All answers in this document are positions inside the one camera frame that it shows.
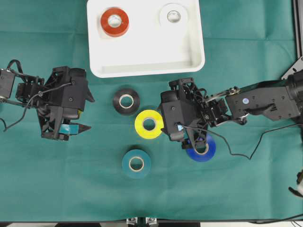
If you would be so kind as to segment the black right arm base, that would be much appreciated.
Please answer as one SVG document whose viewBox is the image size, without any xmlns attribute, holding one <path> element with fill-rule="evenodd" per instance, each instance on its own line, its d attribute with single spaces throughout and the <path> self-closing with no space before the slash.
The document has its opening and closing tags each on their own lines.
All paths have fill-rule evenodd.
<svg viewBox="0 0 303 227">
<path fill-rule="evenodd" d="M 287 79 L 290 75 L 303 70 L 303 57 L 301 56 L 281 77 L 281 79 Z"/>
</svg>

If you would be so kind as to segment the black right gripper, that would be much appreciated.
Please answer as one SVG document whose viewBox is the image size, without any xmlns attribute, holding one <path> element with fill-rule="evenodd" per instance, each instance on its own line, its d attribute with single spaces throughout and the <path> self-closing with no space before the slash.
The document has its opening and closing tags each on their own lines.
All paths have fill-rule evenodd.
<svg viewBox="0 0 303 227">
<path fill-rule="evenodd" d="M 207 150 L 208 143 L 206 135 L 209 127 L 216 127 L 222 123 L 232 120 L 227 114 L 228 107 L 220 96 L 214 98 L 207 95 L 204 88 L 198 88 L 193 78 L 177 79 L 169 82 L 169 91 L 178 91 L 178 97 L 184 97 L 192 101 L 198 110 L 199 120 L 194 133 L 189 138 L 185 133 L 185 140 L 180 141 L 182 149 L 192 148 L 195 150 Z"/>
</svg>

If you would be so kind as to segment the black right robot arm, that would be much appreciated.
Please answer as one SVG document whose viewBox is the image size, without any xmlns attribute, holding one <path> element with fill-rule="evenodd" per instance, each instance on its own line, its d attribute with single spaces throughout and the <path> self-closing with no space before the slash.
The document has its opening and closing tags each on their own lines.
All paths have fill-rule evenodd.
<svg viewBox="0 0 303 227">
<path fill-rule="evenodd" d="M 208 128 L 227 122 L 247 123 L 248 115 L 262 115 L 272 121 L 293 119 L 303 125 L 303 73 L 285 79 L 262 81 L 246 87 L 232 87 L 215 95 L 198 88 L 193 78 L 169 82 L 162 92 L 162 131 L 182 148 L 197 150 L 207 141 Z"/>
</svg>

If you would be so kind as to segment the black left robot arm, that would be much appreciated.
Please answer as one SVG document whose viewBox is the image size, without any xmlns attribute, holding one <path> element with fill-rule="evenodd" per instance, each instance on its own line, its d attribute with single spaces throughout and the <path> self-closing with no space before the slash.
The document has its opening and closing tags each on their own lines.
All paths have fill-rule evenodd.
<svg viewBox="0 0 303 227">
<path fill-rule="evenodd" d="M 21 106 L 25 111 L 36 109 L 41 137 L 45 139 L 68 140 L 91 129 L 76 123 L 85 103 L 95 101 L 84 69 L 57 67 L 48 80 L 1 69 L 0 101 Z"/>
</svg>

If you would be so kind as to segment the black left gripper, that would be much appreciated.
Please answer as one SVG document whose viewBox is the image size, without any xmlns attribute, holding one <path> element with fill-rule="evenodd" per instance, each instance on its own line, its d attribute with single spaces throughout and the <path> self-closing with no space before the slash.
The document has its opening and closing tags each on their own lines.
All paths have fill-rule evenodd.
<svg viewBox="0 0 303 227">
<path fill-rule="evenodd" d="M 35 97 L 35 108 L 40 124 L 41 137 L 50 140 L 68 141 L 70 136 L 90 130 L 91 126 L 72 122 L 80 118 L 80 110 L 48 104 L 43 95 L 54 90 L 56 88 L 46 89 L 43 85 L 39 90 L 40 94 Z M 85 99 L 91 103 L 95 102 L 88 86 Z"/>
</svg>

